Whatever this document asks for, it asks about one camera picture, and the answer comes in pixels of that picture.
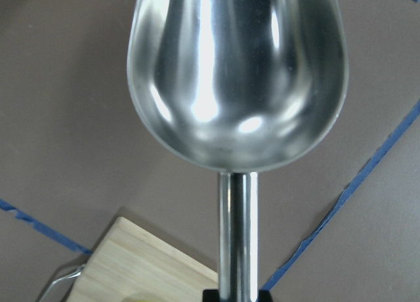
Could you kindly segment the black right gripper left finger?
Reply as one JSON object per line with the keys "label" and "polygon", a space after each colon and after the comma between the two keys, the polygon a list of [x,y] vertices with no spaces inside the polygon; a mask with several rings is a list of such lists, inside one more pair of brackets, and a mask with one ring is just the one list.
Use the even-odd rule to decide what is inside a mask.
{"label": "black right gripper left finger", "polygon": [[220,302],[219,291],[217,289],[203,290],[202,302]]}

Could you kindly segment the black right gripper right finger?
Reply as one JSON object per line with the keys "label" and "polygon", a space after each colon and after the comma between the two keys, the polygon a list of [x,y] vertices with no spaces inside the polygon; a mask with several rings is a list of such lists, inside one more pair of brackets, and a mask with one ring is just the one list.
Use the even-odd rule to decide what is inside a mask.
{"label": "black right gripper right finger", "polygon": [[258,302],[273,302],[272,295],[269,290],[259,290]]}

